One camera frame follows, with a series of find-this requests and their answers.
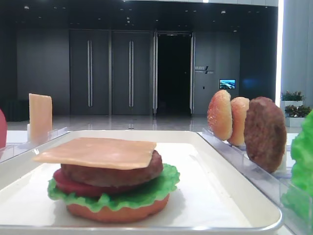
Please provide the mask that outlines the open dark doorway frame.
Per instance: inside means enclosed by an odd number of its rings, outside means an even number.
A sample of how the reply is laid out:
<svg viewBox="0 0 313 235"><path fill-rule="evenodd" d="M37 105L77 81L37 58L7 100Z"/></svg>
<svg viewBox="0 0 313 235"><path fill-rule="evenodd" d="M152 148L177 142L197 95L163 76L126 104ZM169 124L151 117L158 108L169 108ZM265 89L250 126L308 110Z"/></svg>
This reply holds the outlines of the open dark doorway frame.
<svg viewBox="0 0 313 235"><path fill-rule="evenodd" d="M189 116L191 33L156 35L156 116Z"/></svg>

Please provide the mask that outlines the green lettuce leaf on tray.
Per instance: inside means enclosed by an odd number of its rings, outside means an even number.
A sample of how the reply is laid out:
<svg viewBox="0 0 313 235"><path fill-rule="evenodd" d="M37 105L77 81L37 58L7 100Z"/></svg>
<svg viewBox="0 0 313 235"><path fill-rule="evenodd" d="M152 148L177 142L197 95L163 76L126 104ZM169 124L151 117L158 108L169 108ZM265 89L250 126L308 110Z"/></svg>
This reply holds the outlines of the green lettuce leaf on tray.
<svg viewBox="0 0 313 235"><path fill-rule="evenodd" d="M48 182L47 193L51 200L63 200L66 205L77 204L87 207L92 212L99 212L107 207L112 211L123 208L138 209L152 205L155 201L163 200L169 193L176 190L180 173L170 164L163 164L160 176L144 183L138 188L121 194L108 195L103 193L99 199L78 196L73 193L62 192L56 186L56 180Z"/></svg>

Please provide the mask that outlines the lower potted plant box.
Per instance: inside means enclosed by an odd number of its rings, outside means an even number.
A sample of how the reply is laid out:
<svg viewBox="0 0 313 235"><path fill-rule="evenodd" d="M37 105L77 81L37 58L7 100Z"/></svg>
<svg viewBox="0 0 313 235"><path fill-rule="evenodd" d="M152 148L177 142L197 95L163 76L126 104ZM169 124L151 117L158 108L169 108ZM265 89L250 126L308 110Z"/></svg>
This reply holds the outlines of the lower potted plant box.
<svg viewBox="0 0 313 235"><path fill-rule="evenodd" d="M300 127L304 118L311 112L309 106L289 105L285 107L286 125L288 127Z"/></svg>

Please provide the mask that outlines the white metal tray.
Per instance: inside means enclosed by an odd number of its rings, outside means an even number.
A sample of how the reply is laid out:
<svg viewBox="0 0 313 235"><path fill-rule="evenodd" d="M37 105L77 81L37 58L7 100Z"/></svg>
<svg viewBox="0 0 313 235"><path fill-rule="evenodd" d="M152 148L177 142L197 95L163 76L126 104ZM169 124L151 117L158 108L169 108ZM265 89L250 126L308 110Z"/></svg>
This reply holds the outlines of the white metal tray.
<svg viewBox="0 0 313 235"><path fill-rule="evenodd" d="M132 224L101 224L69 214L47 196L57 164L32 159L79 137L154 141L180 172L165 209ZM200 134L190 131L81 130L64 134L0 164L0 232L3 235L274 235L281 210Z"/></svg>

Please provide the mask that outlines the brown meat patty on tray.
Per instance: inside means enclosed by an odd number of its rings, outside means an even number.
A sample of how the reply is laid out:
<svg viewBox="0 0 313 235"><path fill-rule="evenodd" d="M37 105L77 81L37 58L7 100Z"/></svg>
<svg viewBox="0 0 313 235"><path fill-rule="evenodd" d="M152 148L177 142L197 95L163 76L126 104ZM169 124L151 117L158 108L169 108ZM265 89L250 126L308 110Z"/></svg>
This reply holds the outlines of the brown meat patty on tray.
<svg viewBox="0 0 313 235"><path fill-rule="evenodd" d="M63 173L70 179L97 187L134 186L158 177L163 171L162 157L157 151L146 168L118 170L61 164Z"/></svg>

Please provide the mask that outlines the upright brown meat patty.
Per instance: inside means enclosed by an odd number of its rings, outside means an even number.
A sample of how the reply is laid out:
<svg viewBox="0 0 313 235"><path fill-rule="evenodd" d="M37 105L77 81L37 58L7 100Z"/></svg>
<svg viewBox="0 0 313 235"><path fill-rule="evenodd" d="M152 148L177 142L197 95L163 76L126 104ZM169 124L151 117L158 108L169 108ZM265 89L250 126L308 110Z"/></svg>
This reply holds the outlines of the upright brown meat patty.
<svg viewBox="0 0 313 235"><path fill-rule="evenodd" d="M287 142L285 116L267 97L249 102L244 139L248 158L268 173L275 172L282 162Z"/></svg>

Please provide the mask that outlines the upright green lettuce leaf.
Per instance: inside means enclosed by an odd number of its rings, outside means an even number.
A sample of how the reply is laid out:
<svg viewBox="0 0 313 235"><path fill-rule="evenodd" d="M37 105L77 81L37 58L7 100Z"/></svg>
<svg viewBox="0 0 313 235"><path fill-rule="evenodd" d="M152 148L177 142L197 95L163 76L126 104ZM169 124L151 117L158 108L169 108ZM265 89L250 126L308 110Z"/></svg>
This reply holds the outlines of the upright green lettuce leaf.
<svg viewBox="0 0 313 235"><path fill-rule="evenodd" d="M294 211L307 224L313 224L313 114L302 122L301 132L291 142L292 187L283 194L285 207Z"/></svg>

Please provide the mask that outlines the orange cheese slice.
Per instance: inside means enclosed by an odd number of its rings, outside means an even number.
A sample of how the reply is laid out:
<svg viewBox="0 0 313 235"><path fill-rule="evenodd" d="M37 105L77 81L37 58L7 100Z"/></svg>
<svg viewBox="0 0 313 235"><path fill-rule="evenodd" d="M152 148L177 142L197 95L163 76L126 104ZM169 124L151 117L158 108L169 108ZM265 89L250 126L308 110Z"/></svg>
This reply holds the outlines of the orange cheese slice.
<svg viewBox="0 0 313 235"><path fill-rule="evenodd" d="M52 98L47 95L28 94L30 140L43 141L52 130Z"/></svg>
<svg viewBox="0 0 313 235"><path fill-rule="evenodd" d="M76 138L33 157L39 163L130 170L146 168L156 142Z"/></svg>

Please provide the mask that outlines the right sesame bun half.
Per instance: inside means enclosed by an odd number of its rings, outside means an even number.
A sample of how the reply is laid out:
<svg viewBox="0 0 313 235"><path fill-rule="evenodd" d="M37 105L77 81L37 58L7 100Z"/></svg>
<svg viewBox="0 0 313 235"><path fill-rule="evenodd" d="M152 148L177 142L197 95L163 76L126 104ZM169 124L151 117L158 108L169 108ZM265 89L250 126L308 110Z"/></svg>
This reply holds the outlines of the right sesame bun half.
<svg viewBox="0 0 313 235"><path fill-rule="evenodd" d="M232 135L228 142L232 145L239 146L245 143L244 129L246 112L249 109L249 99L245 97L236 97L231 100L232 111Z"/></svg>

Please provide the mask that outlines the red tomato slice on tray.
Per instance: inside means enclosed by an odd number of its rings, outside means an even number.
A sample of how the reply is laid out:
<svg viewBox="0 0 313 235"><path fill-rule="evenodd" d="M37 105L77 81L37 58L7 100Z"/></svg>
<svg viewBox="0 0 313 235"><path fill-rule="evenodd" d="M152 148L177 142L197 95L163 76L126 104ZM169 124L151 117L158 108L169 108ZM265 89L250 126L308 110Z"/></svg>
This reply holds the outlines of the red tomato slice on tray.
<svg viewBox="0 0 313 235"><path fill-rule="evenodd" d="M84 183L79 183L68 178L61 169L53 173L53 179L56 182L56 188L66 194L75 193L77 196L99 198L103 193L108 195L120 194L141 188L146 183L134 186L121 186L121 187L97 187Z"/></svg>

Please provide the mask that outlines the small wall screen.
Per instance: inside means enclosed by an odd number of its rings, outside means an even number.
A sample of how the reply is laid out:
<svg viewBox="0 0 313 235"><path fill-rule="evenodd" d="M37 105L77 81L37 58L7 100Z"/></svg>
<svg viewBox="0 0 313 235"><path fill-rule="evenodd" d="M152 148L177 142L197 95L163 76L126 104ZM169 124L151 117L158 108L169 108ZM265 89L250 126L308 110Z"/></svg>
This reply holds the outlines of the small wall screen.
<svg viewBox="0 0 313 235"><path fill-rule="evenodd" d="M235 88L236 88L236 80L235 79L220 79L219 89L232 90Z"/></svg>

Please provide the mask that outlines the bottom bun on tray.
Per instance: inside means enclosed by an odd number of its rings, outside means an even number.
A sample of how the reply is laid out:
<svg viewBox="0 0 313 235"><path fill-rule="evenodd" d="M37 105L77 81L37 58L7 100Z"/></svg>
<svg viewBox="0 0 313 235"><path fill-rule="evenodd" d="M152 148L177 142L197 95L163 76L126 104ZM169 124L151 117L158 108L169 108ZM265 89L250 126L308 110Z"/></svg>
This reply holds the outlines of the bottom bun on tray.
<svg viewBox="0 0 313 235"><path fill-rule="evenodd" d="M137 209L123 207L118 211L112 211L109 207L103 207L98 212L92 212L85 206L70 204L67 206L67 210L74 216L103 223L138 222L162 211L168 203L169 196L170 194L167 194L164 199L156 200L149 206Z"/></svg>

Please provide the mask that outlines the left sesame bun half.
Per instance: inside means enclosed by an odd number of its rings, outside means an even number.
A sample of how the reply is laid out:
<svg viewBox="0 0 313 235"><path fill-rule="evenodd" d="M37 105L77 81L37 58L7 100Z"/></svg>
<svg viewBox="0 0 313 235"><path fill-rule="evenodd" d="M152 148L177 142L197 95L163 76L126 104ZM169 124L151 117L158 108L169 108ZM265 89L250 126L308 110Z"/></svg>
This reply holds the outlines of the left sesame bun half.
<svg viewBox="0 0 313 235"><path fill-rule="evenodd" d="M232 135L232 111L230 94L226 90L216 92L208 106L208 126L214 135L222 141Z"/></svg>

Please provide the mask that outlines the upper potted plant box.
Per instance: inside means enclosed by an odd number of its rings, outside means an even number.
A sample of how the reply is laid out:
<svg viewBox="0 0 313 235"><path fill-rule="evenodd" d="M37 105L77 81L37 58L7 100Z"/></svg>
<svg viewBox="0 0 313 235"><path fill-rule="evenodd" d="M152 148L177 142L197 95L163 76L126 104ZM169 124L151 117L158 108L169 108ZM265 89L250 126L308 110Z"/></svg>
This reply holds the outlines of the upper potted plant box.
<svg viewBox="0 0 313 235"><path fill-rule="evenodd" d="M290 92L286 91L285 93L281 93L281 101L280 101L280 108L283 110L287 106L301 106L303 105L304 96L300 91Z"/></svg>

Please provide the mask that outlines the upright red tomato slice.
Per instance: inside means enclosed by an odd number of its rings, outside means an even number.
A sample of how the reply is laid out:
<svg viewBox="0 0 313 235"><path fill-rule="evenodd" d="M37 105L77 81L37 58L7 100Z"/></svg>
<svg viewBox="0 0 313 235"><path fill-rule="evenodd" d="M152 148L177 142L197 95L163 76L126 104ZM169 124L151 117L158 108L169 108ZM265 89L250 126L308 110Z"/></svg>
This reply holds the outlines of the upright red tomato slice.
<svg viewBox="0 0 313 235"><path fill-rule="evenodd" d="M7 123L2 110L0 110L0 148L6 146Z"/></svg>

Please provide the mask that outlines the sesame bun half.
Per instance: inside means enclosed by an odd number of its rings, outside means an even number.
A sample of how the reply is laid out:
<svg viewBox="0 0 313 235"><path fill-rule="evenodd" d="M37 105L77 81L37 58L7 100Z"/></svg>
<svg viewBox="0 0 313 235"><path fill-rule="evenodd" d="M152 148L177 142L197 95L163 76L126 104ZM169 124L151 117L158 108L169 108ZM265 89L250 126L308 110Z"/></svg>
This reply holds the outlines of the sesame bun half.
<svg viewBox="0 0 313 235"><path fill-rule="evenodd" d="M226 90L216 92L208 106L208 126L214 135L222 141L232 135L232 111L230 94Z"/></svg>
<svg viewBox="0 0 313 235"><path fill-rule="evenodd" d="M232 135L228 142L232 145L239 146L245 143L244 129L246 112L249 109L249 99L245 97L236 97L231 100L232 111Z"/></svg>

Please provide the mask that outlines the potted plant box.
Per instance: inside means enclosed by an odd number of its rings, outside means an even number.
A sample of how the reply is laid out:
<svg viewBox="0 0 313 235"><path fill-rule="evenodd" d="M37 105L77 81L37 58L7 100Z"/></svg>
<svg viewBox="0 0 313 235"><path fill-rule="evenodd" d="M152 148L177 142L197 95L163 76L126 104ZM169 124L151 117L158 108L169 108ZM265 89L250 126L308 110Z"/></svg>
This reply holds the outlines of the potted plant box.
<svg viewBox="0 0 313 235"><path fill-rule="evenodd" d="M280 101L280 108L283 110L287 106L301 106L303 105L304 96L300 91L290 92L286 91L285 93L281 93L281 101Z"/></svg>
<svg viewBox="0 0 313 235"><path fill-rule="evenodd" d="M300 127L304 118L311 112L309 106L289 105L285 107L286 125L288 127Z"/></svg>

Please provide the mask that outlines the dark double door left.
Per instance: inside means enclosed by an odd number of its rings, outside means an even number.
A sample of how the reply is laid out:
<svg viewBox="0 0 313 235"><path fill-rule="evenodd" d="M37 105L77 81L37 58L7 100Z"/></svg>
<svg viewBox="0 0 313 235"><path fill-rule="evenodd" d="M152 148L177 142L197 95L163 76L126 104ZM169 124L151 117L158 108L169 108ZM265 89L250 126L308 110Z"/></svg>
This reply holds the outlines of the dark double door left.
<svg viewBox="0 0 313 235"><path fill-rule="evenodd" d="M152 113L151 32L71 30L69 38L71 114Z"/></svg>

